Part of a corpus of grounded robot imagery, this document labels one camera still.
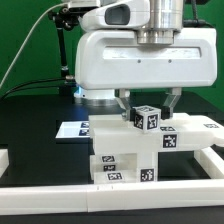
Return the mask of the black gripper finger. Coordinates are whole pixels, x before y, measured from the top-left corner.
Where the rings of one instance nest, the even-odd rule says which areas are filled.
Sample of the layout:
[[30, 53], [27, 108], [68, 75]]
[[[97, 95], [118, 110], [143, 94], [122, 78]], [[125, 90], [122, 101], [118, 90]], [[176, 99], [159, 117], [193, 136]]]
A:
[[173, 111], [181, 97], [182, 89], [180, 87], [169, 88], [166, 94], [167, 97], [162, 106], [162, 112], [161, 112], [161, 118], [163, 120], [170, 119], [173, 117]]
[[136, 110], [130, 105], [130, 91], [127, 89], [116, 89], [115, 90], [115, 97], [120, 106], [123, 110], [122, 118], [125, 121], [133, 121], [134, 116], [136, 114]]

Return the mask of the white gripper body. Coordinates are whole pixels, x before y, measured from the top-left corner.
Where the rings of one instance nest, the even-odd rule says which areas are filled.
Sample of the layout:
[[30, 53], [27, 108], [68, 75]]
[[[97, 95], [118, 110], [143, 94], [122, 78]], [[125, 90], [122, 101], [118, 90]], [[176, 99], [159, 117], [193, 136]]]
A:
[[217, 33], [185, 28], [184, 0], [119, 0], [81, 19], [77, 83], [88, 90], [210, 86]]

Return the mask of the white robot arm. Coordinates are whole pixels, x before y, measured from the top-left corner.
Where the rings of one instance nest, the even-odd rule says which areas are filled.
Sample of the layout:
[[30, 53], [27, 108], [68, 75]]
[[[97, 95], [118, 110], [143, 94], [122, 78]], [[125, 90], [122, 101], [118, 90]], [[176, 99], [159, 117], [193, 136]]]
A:
[[184, 0], [72, 0], [68, 7], [84, 12], [75, 62], [79, 98], [117, 98], [129, 110], [128, 91], [166, 88], [166, 119], [184, 87], [217, 78], [216, 30], [185, 21]]

